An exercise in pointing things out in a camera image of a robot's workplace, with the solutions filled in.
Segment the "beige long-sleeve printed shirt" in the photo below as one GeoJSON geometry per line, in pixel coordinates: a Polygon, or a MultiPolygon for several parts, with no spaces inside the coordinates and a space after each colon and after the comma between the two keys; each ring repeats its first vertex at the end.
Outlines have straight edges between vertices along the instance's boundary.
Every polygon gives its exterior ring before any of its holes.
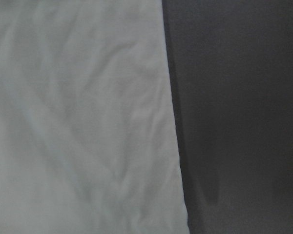
{"type": "Polygon", "coordinates": [[[187,234],[160,0],[0,0],[0,234],[187,234]]]}

